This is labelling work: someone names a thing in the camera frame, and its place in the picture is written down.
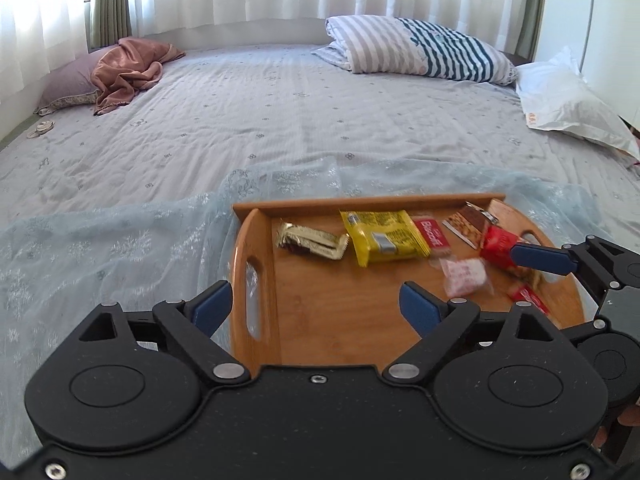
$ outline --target finger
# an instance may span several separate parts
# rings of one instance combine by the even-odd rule
[[[593,447],[601,448],[606,441],[607,430],[605,430],[604,426],[600,426],[598,428],[598,433],[596,433],[596,436],[593,439]]]
[[[618,417],[618,422],[623,426],[640,426],[640,406],[629,406]]]

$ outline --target purple pillow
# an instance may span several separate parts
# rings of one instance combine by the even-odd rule
[[[102,56],[116,46],[101,48],[51,72],[33,113],[45,116],[60,108],[94,104],[99,90],[91,82],[91,72]]]

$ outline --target barcode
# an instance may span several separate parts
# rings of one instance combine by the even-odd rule
[[[382,254],[396,254],[398,248],[396,248],[395,244],[386,237],[385,234],[382,233],[371,233],[373,239],[378,244],[378,249]]]

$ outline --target yellow snack package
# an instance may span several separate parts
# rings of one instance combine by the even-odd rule
[[[358,265],[429,256],[430,249],[406,211],[340,211]]]

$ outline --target blue gripper pad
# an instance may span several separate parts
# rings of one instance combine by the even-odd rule
[[[398,303],[400,313],[420,337],[425,337],[441,321],[438,308],[408,285],[400,287]]]
[[[211,337],[231,313],[232,302],[231,284],[220,280],[188,301],[184,315],[197,329]]]
[[[515,244],[511,248],[511,259],[516,265],[561,276],[578,269],[578,264],[571,259],[567,251],[531,244]]]

